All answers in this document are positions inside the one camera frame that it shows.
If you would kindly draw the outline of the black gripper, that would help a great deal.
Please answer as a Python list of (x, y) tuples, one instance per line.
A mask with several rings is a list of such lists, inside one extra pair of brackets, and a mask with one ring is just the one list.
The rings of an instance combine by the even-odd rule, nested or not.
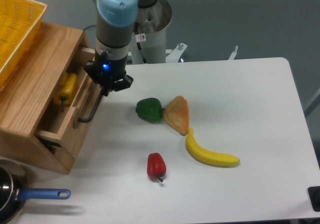
[(106, 52), (102, 54), (95, 52), (95, 61), (87, 62), (83, 69), (92, 81), (101, 87), (102, 95), (107, 97), (110, 89), (121, 91), (131, 87), (134, 79), (125, 75), (127, 59), (125, 56), (121, 59), (111, 60)]

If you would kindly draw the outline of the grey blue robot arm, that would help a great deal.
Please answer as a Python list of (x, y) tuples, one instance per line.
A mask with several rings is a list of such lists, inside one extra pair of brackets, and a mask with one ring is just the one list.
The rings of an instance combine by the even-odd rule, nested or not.
[(133, 64), (166, 61), (166, 30), (173, 13), (167, 0), (93, 0), (96, 7), (95, 58), (84, 67), (101, 87), (100, 94), (131, 86), (126, 73), (128, 55)]

